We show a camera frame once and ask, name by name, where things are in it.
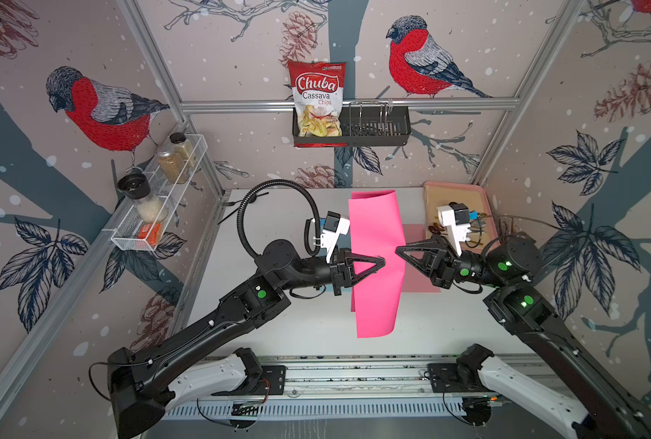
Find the magenta paper sheet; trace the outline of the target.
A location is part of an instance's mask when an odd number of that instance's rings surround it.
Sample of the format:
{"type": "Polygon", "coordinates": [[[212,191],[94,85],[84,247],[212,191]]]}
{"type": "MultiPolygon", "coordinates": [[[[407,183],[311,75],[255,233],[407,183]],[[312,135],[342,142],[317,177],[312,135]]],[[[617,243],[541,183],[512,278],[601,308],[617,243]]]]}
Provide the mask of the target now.
{"type": "Polygon", "coordinates": [[[368,257],[354,263],[366,278],[353,286],[352,310],[359,338],[380,338],[395,327],[406,263],[396,254],[405,244],[394,190],[354,192],[348,202],[351,250],[368,257]]]}

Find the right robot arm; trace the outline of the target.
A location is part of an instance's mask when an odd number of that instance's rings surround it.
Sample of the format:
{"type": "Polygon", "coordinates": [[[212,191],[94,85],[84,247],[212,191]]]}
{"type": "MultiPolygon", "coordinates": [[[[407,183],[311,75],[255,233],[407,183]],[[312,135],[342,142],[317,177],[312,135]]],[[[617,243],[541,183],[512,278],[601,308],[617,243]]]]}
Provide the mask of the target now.
{"type": "Polygon", "coordinates": [[[651,410],[632,396],[572,336],[552,305],[532,286],[542,260],[527,234],[480,254],[457,252],[434,235],[396,253],[440,288],[454,281],[493,285],[484,299],[490,314],[532,348],[588,411],[572,431],[581,438],[651,438],[651,410]]]}

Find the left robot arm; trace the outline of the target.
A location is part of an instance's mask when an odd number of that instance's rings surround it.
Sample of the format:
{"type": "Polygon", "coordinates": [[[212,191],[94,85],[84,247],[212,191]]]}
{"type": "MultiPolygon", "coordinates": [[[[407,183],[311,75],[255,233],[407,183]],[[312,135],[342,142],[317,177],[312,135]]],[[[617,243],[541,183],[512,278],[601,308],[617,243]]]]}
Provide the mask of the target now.
{"type": "Polygon", "coordinates": [[[270,243],[254,262],[255,274],[221,297],[217,308],[197,322],[149,348],[136,352],[121,348],[109,355],[109,400],[120,438],[133,438],[157,424],[179,396],[171,384],[218,348],[276,318],[291,303],[288,292],[326,285],[339,291],[359,284],[386,264],[382,257],[348,249],[331,259],[303,259],[286,240],[270,243]]]}

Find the light pink paper sheet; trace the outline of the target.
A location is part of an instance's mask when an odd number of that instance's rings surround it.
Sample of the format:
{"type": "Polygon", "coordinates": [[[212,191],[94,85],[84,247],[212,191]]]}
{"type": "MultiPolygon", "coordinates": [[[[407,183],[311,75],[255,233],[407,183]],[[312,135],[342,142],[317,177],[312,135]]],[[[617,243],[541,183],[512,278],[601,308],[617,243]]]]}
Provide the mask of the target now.
{"type": "MultiPolygon", "coordinates": [[[[426,239],[426,230],[423,224],[404,224],[403,230],[407,243],[415,243],[415,241],[424,241],[426,239]]],[[[441,289],[433,286],[428,278],[415,268],[407,265],[402,292],[405,294],[438,294],[441,289]]]]}

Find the Chuba cassava chips bag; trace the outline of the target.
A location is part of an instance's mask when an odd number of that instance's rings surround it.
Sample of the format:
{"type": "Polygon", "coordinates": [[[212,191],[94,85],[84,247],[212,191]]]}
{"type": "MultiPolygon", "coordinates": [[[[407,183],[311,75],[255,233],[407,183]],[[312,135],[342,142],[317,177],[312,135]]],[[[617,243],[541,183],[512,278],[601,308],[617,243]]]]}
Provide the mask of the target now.
{"type": "Polygon", "coordinates": [[[297,147],[344,147],[340,113],[345,89],[345,63],[289,60],[297,147]]]}

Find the small red box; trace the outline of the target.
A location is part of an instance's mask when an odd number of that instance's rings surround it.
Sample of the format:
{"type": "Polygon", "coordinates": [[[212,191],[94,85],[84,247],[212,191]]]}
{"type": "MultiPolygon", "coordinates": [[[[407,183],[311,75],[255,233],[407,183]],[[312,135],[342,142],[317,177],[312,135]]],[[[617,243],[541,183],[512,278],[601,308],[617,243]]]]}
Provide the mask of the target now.
{"type": "Polygon", "coordinates": [[[145,241],[150,247],[155,247],[162,235],[162,223],[145,223],[137,233],[137,239],[145,241]]]}

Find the tan spice bottle rear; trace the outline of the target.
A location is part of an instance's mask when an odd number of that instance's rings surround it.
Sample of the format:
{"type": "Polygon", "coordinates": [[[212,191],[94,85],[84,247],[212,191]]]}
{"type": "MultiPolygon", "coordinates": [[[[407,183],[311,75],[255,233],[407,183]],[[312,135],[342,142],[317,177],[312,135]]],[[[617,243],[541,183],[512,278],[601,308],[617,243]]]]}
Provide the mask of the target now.
{"type": "Polygon", "coordinates": [[[169,137],[175,153],[184,159],[190,168],[197,166],[197,155],[195,154],[195,147],[192,142],[186,137],[184,133],[172,133],[169,137]]]}

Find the tan spice bottle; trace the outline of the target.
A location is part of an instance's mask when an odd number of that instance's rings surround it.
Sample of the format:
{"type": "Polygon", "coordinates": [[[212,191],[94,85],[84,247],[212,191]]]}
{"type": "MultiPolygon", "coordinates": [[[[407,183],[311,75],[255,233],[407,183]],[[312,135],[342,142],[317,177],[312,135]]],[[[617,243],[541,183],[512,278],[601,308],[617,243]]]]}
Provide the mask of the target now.
{"type": "Polygon", "coordinates": [[[190,168],[197,166],[197,155],[195,154],[195,147],[192,142],[186,137],[184,133],[172,133],[169,137],[175,153],[184,159],[190,168]]]}
{"type": "Polygon", "coordinates": [[[169,183],[186,184],[188,181],[188,175],[184,169],[186,164],[172,146],[161,146],[157,151],[157,157],[158,164],[169,183]]]}

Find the tan spice bottle front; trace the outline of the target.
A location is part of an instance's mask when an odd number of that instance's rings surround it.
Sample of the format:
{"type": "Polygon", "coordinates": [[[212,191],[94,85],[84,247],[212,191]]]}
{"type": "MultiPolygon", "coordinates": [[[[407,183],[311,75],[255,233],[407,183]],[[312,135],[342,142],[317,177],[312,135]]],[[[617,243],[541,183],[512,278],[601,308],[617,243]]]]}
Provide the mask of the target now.
{"type": "Polygon", "coordinates": [[[169,183],[186,184],[188,181],[188,175],[184,169],[186,164],[172,146],[161,146],[157,151],[157,157],[158,164],[169,183]]]}

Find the black lid grinder jar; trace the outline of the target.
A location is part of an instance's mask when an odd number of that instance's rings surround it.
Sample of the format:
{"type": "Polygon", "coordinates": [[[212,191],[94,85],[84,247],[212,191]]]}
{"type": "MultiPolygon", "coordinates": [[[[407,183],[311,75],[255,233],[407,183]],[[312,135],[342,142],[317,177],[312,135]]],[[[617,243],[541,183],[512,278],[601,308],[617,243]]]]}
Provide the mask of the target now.
{"type": "Polygon", "coordinates": [[[167,218],[168,210],[151,188],[146,175],[128,174],[118,181],[117,187],[133,202],[143,223],[161,223],[167,218]]]}

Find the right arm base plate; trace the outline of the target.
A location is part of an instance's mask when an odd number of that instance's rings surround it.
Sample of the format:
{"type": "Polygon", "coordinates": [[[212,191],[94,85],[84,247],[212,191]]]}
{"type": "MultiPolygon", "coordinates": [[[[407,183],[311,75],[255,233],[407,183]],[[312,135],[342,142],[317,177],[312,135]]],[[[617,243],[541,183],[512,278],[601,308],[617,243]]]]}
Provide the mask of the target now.
{"type": "Polygon", "coordinates": [[[475,369],[457,363],[429,363],[424,376],[431,382],[434,393],[469,393],[490,395],[497,393],[482,384],[475,369]]]}

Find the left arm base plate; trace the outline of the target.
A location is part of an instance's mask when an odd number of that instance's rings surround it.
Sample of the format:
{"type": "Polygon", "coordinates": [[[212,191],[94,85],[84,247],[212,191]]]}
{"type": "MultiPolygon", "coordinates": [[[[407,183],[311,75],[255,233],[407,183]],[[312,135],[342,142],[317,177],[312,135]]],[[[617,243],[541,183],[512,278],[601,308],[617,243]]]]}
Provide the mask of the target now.
{"type": "Polygon", "coordinates": [[[256,379],[246,378],[235,394],[248,396],[283,395],[287,368],[283,365],[264,366],[261,376],[256,379]]]}

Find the clear acrylic wall shelf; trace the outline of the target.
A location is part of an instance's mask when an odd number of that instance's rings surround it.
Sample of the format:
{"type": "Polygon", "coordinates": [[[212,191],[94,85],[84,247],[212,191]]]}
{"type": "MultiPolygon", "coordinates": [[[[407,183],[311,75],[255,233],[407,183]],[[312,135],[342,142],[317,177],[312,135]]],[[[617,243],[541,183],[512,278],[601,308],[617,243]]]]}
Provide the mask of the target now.
{"type": "Polygon", "coordinates": [[[140,227],[142,227],[142,225],[145,223],[143,223],[140,219],[138,211],[136,210],[133,202],[122,192],[120,192],[131,203],[131,206],[122,215],[120,225],[114,230],[111,235],[111,241],[120,250],[135,252],[154,252],[155,254],[160,251],[161,244],[164,242],[164,235],[170,226],[175,224],[175,212],[177,211],[180,202],[183,200],[186,190],[190,187],[190,182],[195,176],[195,173],[197,173],[197,170],[200,169],[201,162],[206,155],[207,145],[206,140],[202,135],[186,135],[186,137],[194,145],[195,154],[197,155],[197,166],[195,168],[190,168],[190,166],[188,166],[187,162],[184,160],[184,164],[186,164],[184,169],[188,175],[188,181],[186,184],[178,185],[169,183],[159,164],[155,166],[148,166],[147,170],[144,172],[131,172],[142,173],[146,175],[151,188],[155,194],[164,202],[164,206],[166,206],[168,210],[168,216],[164,221],[161,222],[162,235],[158,240],[157,245],[155,247],[150,247],[145,241],[137,239],[137,233],[140,230],[140,227]]]}

